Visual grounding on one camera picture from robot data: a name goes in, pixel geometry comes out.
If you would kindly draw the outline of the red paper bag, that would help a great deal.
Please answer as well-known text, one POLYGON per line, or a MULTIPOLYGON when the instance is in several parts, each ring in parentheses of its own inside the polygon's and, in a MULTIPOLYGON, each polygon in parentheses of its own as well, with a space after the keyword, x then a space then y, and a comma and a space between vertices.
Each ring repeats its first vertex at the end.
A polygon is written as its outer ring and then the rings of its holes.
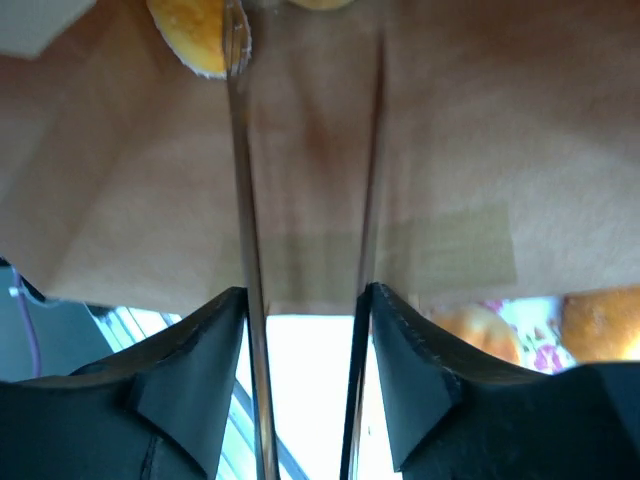
MULTIPOLYGON (((250 18, 272 311, 351 311, 378 61, 375 277, 422 306, 639 280, 635 1, 287 4, 250 18)), ((141 1, 1 60, 1 253, 49 297, 186 313, 243 282, 227 88, 141 1)))

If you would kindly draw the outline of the orange long fake bread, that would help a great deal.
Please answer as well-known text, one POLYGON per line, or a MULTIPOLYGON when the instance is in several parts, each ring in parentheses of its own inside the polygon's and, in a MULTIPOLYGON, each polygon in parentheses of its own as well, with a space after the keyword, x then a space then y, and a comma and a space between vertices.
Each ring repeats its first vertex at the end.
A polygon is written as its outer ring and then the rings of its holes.
POLYGON ((579 363, 639 360, 639 287, 568 294, 560 342, 579 363))

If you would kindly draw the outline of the metal tongs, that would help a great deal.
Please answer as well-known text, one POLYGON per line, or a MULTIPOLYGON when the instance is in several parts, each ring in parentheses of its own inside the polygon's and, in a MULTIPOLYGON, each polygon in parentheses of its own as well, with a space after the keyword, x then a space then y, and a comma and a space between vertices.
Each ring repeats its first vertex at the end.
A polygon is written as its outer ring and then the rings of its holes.
MULTIPOLYGON (((238 1, 226 1, 222 8, 222 53, 233 139, 235 183, 239 213, 240 253, 248 295, 249 353, 251 361, 254 415, 258 444, 257 474, 277 479, 279 460, 273 413, 272 387, 266 335, 258 222, 249 146, 249 90, 246 68, 251 40, 249 23, 238 1)), ((376 77, 369 165, 366 183, 360 255, 357 270, 348 391, 339 476, 355 479, 359 469, 362 400, 366 375, 368 336, 371 326, 372 282, 381 200, 381 173, 385 129, 385 38, 376 38, 376 77)))

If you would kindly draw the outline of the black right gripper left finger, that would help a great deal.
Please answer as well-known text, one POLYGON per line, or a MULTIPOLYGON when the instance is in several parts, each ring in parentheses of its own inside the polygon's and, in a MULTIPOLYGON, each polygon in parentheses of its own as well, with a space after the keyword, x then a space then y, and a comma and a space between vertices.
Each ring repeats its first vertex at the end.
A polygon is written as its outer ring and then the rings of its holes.
POLYGON ((212 479, 247 294, 232 287, 66 376, 1 386, 5 479, 212 479))

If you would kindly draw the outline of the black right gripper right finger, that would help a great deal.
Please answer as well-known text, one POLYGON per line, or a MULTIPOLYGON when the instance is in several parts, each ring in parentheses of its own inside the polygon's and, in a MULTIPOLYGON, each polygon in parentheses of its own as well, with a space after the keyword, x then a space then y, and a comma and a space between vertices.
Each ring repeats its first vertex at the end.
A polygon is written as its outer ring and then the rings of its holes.
POLYGON ((392 464, 406 479, 635 479, 639 366, 555 375, 488 355, 371 289, 392 464))

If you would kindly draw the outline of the orange round fake bread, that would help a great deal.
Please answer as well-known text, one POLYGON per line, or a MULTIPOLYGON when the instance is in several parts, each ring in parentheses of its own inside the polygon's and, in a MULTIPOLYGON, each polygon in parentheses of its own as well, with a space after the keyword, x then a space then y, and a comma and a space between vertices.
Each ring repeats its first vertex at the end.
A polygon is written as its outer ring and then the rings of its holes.
POLYGON ((518 366, 525 366, 521 340, 498 314, 481 305, 431 313, 430 320, 473 347, 518 366))

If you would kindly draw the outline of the small round fake bread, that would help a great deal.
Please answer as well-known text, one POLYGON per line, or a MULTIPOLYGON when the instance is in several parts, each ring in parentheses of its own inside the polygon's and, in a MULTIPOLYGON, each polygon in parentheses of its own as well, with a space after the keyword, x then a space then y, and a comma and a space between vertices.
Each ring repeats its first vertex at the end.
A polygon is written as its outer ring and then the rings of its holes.
POLYGON ((146 6, 165 43, 195 74, 224 79, 249 64, 251 29, 240 1, 154 0, 146 6))

